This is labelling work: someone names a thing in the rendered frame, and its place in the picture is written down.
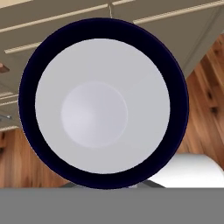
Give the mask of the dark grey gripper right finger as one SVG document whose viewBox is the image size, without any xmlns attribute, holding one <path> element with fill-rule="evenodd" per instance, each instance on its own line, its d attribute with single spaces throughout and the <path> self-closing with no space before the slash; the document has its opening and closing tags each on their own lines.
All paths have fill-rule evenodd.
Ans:
<svg viewBox="0 0 224 224">
<path fill-rule="evenodd" d="M 153 182 L 151 180 L 145 180 L 141 183 L 138 183 L 137 187 L 138 188 L 147 188 L 147 187 L 150 187 L 150 188 L 164 188 L 163 185 L 160 185 L 160 184 L 158 184 L 156 182 Z"/>
</svg>

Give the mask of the white rounded object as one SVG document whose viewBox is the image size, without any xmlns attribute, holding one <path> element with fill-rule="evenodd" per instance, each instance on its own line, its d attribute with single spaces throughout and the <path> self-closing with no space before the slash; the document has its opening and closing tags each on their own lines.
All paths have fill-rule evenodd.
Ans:
<svg viewBox="0 0 224 224">
<path fill-rule="evenodd" d="M 224 171 L 206 155 L 177 154 L 150 180 L 166 188 L 224 188 Z"/>
</svg>

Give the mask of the black and white round thing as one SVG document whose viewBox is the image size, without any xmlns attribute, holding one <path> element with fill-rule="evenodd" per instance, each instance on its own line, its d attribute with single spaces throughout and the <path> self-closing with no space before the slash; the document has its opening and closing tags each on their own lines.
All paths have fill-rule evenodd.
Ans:
<svg viewBox="0 0 224 224">
<path fill-rule="evenodd" d="M 145 29 L 113 18 L 67 24 L 34 51 L 19 116 L 38 157 L 80 186 L 119 189 L 160 171 L 186 132 L 185 77 Z"/>
</svg>

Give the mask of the beige drawer front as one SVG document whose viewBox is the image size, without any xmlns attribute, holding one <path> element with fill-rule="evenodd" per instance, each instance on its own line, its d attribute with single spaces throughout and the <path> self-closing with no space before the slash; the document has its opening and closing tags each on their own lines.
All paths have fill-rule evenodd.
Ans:
<svg viewBox="0 0 224 224">
<path fill-rule="evenodd" d="M 14 130 L 21 127 L 18 114 L 18 94 L 0 84 L 0 115 L 12 116 L 12 119 L 0 117 L 0 131 Z"/>
</svg>

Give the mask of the beige cupboard door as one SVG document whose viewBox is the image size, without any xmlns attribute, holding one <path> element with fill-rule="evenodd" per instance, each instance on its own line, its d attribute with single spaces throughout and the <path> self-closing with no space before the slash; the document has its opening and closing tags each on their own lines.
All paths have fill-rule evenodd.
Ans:
<svg viewBox="0 0 224 224">
<path fill-rule="evenodd" d="M 152 33 L 189 75 L 224 30 L 224 0 L 111 0 L 112 15 Z"/>
<path fill-rule="evenodd" d="M 0 9 L 0 62 L 10 66 L 5 50 L 28 45 L 37 35 L 24 38 L 25 29 L 63 19 L 108 15 L 108 0 L 31 0 Z"/>
</svg>

